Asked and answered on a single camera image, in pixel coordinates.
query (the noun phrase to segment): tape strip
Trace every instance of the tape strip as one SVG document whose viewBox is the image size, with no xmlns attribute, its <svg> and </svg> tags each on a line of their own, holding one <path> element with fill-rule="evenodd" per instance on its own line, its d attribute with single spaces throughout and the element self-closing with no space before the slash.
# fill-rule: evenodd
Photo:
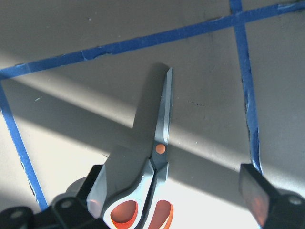
<svg viewBox="0 0 305 229">
<path fill-rule="evenodd" d="M 5 96 L 5 93 L 4 93 L 4 90 L 3 90 L 1 84 L 0 84 L 0 108 L 1 108 L 4 120 L 6 122 L 6 125 L 8 126 L 10 136 L 16 146 L 22 166 L 28 177 L 30 186 L 34 192 L 35 198 L 36 198 L 41 210 L 44 210 L 45 208 L 48 207 L 47 201 L 46 201 L 44 194 L 42 192 L 42 189 L 39 185 L 35 171 L 33 169 L 33 166 L 31 164 L 31 161 L 30 161 L 28 153 L 25 149 L 25 146 L 23 144 L 22 138 L 20 136 L 19 130 L 17 128 L 16 122 L 15 122 L 12 112 L 10 110 L 9 103 L 6 99 L 6 96 Z"/>
<path fill-rule="evenodd" d="M 55 67 L 65 66 L 72 63 L 89 61 L 105 54 L 120 54 L 127 51 L 142 49 L 158 44 L 173 42 L 180 39 L 201 35 L 207 32 L 225 29 L 232 26 L 244 25 L 247 22 L 256 21 L 276 15 L 305 9 L 305 1 L 287 5 L 272 5 L 250 11 L 237 11 L 237 2 L 231 1 L 232 10 L 235 14 L 212 21 L 205 21 L 182 28 L 160 32 L 127 41 L 107 44 L 96 48 L 51 57 L 48 59 L 19 64 L 16 66 L 0 69 L 0 80 L 35 73 Z"/>
<path fill-rule="evenodd" d="M 230 0 L 230 6 L 233 14 L 237 15 L 243 11 L 241 0 Z M 259 127 L 245 25 L 235 25 L 234 31 L 238 49 L 240 70 L 243 80 L 244 100 L 246 104 L 246 119 L 250 133 L 251 161 L 254 167 L 260 173 L 262 173 L 261 163 L 259 159 Z"/>
</svg>

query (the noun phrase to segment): finger hole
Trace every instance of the finger hole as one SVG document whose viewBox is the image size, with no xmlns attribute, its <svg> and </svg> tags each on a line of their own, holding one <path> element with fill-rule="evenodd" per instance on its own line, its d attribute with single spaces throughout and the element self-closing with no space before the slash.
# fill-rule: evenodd
<svg viewBox="0 0 305 229">
<path fill-rule="evenodd" d="M 112 210 L 110 217 L 118 229 L 128 229 L 135 221 L 138 214 L 138 203 L 128 200 Z"/>
<path fill-rule="evenodd" d="M 168 229 L 173 219 L 173 205 L 166 201 L 160 200 L 156 205 L 152 221 L 148 229 Z"/>
</svg>

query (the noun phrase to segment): scissor handle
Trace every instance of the scissor handle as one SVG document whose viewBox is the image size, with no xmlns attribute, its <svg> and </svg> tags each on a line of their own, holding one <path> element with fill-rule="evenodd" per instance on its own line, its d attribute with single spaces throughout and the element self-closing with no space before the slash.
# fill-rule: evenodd
<svg viewBox="0 0 305 229">
<path fill-rule="evenodd" d="M 139 226 L 141 229 L 168 229 L 172 223 L 173 205 L 164 199 L 167 174 L 168 163 L 155 174 L 147 210 Z"/>
<path fill-rule="evenodd" d="M 137 226 L 153 175 L 154 169 L 148 159 L 138 181 L 126 191 L 107 201 L 103 208 L 102 218 L 110 228 L 133 229 Z"/>
</svg>

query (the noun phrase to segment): blue painter's tape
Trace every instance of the blue painter's tape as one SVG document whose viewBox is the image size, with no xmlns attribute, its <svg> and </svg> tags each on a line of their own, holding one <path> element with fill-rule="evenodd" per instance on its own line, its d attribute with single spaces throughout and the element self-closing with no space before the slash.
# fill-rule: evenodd
<svg viewBox="0 0 305 229">
<path fill-rule="evenodd" d="M 107 44 L 79 52 L 73 52 L 62 56 L 51 57 L 41 61 L 35 61 L 0 69 L 0 80 L 47 70 L 59 66 L 65 66 L 72 63 L 89 61 L 105 54 L 120 54 L 123 52 L 142 49 L 167 42 L 173 42 L 232 26 L 244 26 L 244 24 L 247 22 L 305 9 L 305 1 L 286 5 L 272 5 L 245 12 L 238 10 L 241 8 L 240 0 L 230 0 L 230 5 L 232 12 L 234 13 L 230 16 L 144 37 L 134 38 L 127 41 Z"/>
<path fill-rule="evenodd" d="M 13 139 L 13 142 L 16 146 L 18 155 L 20 157 L 21 163 L 24 167 L 25 173 L 28 177 L 32 190 L 35 194 L 36 200 L 39 204 L 41 210 L 44 210 L 48 207 L 47 201 L 43 195 L 42 189 L 39 185 L 38 179 L 36 177 L 35 171 L 29 159 L 28 153 L 24 147 L 22 138 L 20 136 L 19 130 L 17 128 L 16 122 L 10 110 L 8 101 L 4 94 L 2 85 L 0 85 L 0 108 L 4 117 L 4 120 L 8 126 L 10 136 Z"/>
<path fill-rule="evenodd" d="M 234 14 L 243 11 L 241 0 L 230 0 L 231 10 Z M 254 167 L 262 173 L 259 158 L 259 127 L 255 103 L 254 85 L 251 72 L 251 63 L 248 50 L 248 41 L 245 25 L 234 26 L 236 44 L 238 49 L 239 64 L 243 80 L 244 100 L 246 104 L 246 119 L 250 133 L 250 154 Z"/>
</svg>

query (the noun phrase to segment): metal blade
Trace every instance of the metal blade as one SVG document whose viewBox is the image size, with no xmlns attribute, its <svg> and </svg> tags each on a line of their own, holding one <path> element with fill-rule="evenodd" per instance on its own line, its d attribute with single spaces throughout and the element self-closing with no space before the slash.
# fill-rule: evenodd
<svg viewBox="0 0 305 229">
<path fill-rule="evenodd" d="M 154 136 L 155 141 L 164 145 L 168 144 L 168 136 L 170 130 L 170 117 L 173 103 L 172 76 L 173 68 L 170 68 L 166 74 L 163 84 L 156 132 Z"/>
</svg>

